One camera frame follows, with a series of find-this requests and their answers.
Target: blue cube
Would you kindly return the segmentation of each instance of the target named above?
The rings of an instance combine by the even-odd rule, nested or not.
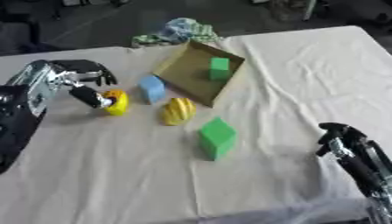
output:
[[[154,75],[143,77],[139,86],[142,89],[144,99],[150,104],[165,98],[165,85]]]

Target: white tablecloth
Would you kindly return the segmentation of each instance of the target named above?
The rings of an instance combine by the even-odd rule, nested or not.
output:
[[[179,94],[169,90],[152,106],[137,96],[140,77],[176,46],[0,58],[2,83],[32,60],[95,60],[133,98],[129,113],[114,117],[59,94],[23,155],[0,176],[0,222],[160,223],[260,213],[252,223],[316,223],[365,215],[351,178],[331,156],[314,155],[323,134],[317,125],[353,125],[392,156],[391,56],[356,27],[216,45],[246,58],[241,78],[214,109],[198,105],[194,119],[178,127],[160,125],[158,110]],[[238,141],[222,160],[207,162],[195,134],[215,116],[237,130]]]

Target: plastic banana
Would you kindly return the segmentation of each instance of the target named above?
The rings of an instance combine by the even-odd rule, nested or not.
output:
[[[163,122],[166,125],[179,125],[191,119],[196,113],[196,106],[187,98],[172,98],[164,105]]]

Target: crumpled fabric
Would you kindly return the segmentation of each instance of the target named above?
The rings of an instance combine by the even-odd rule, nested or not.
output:
[[[168,22],[162,31],[134,37],[132,47],[179,45],[189,39],[213,42],[220,37],[210,24],[200,24],[194,19],[181,17]]]

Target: cardboard tray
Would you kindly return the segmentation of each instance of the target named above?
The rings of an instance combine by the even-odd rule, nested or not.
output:
[[[213,57],[230,59],[229,80],[209,80],[209,64]],[[244,58],[204,45],[196,41],[183,44],[171,57],[158,66],[153,73],[195,101],[212,107],[224,95],[228,86],[233,85],[236,71]]]

